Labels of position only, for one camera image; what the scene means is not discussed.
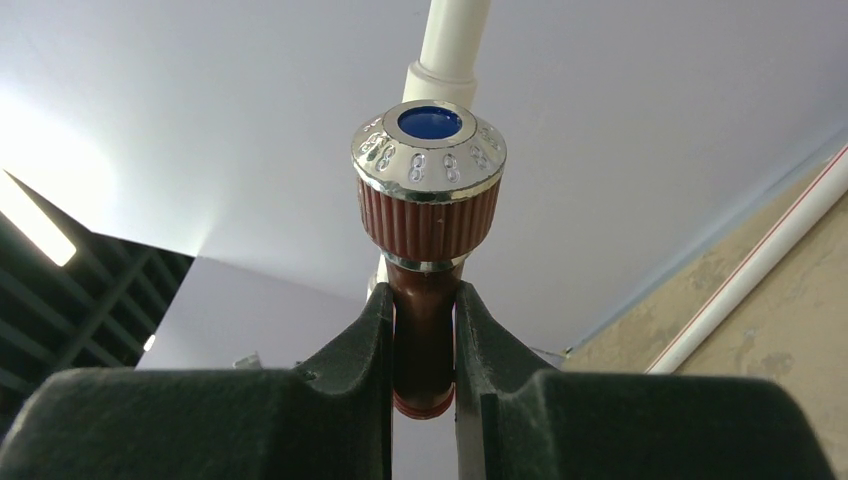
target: beige wall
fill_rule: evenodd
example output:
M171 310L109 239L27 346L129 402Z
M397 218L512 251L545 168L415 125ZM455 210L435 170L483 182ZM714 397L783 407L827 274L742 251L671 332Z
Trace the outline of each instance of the beige wall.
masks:
M563 368L644 371L818 171L573 352ZM848 196L680 371L780 383L807 414L839 477L848 479Z

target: brown pipe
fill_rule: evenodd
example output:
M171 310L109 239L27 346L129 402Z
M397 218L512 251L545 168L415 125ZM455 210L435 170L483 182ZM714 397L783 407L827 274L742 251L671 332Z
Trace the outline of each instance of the brown pipe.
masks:
M413 272L387 262L395 301L395 406L416 419L438 417L453 399L453 305L462 265Z

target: red stripe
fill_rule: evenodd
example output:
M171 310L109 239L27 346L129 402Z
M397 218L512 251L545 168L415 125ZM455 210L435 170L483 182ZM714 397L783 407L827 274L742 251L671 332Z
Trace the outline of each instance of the red stripe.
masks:
M818 183L821 181L821 179L824 178L824 176L827 175L827 173L830 172L833 169L833 167L842 159L842 156L845 154L846 151L848 151L848 145L843 147L842 150L838 154L836 154L833 161L831 161L830 164L824 170L822 170L822 172L816 177L816 179L813 180L812 183L810 183L810 186L808 186L807 189L804 190L804 193L802 193L798 197L798 199L795 200L795 203L793 203L792 206L789 207L788 210L786 210L786 212L783 214L783 216L780 217L780 220L778 220L777 223L775 223L774 226L771 227L771 229L768 231L768 233L766 233L766 235L759 241L759 243L757 243L757 245L754 246L753 249L751 249L751 251L748 253L748 255L745 256L745 258L742 260L742 262L739 263L739 265L736 267L735 270L733 270L733 273L731 273L730 276L727 277L727 279L724 281L724 283L722 283L721 286L718 287L718 289L712 294L712 296L709 298L709 300L707 300L706 303L704 303L704 305L701 307L701 309L698 310L698 312L692 317L692 319L689 320L689 322L683 327L682 330L680 330L680 333L678 333L677 336L674 337L674 339L657 356L656 360L654 360L653 363L651 363L651 365L648 366L648 370L654 368L654 366L657 363L659 363L659 361L662 359L662 357L665 356L665 354L668 353L669 350L671 350L671 347L673 347L674 344L677 343L678 340L680 340L680 337L682 337L683 334L685 334L692 327L692 324L695 323L695 321L698 319L698 317L701 315L701 313L703 313L704 310L706 310L706 308L708 306L710 306L710 304L713 302L713 300L715 300L715 298L718 296L718 294L721 293L722 290L724 290L724 288L727 286L727 284L730 283L730 281L733 280L736 277L736 275L739 274L739 271L742 270L742 267L744 267L751 260L751 257L753 257L760 250L760 248L762 248L763 244L769 238L771 238L771 236L774 234L774 231L777 230L783 224L783 222L786 221L786 218L793 211L795 211L795 209L798 207L798 205L805 198L807 198L807 195L810 194L810 191L812 191L812 189L815 188L816 185L818 185Z

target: blue button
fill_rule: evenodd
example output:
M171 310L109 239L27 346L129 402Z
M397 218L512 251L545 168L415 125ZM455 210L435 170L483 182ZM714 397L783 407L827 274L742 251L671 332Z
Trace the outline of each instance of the blue button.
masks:
M415 138L441 140L456 135L462 128L462 120L447 108L416 107L401 114L398 126Z

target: chrome cap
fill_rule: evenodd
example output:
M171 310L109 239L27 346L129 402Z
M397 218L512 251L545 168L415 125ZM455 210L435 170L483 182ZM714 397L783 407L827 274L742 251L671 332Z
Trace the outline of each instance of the chrome cap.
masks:
M363 124L353 165L371 188L416 203L452 203L488 190L503 174L503 136L440 100L402 103Z

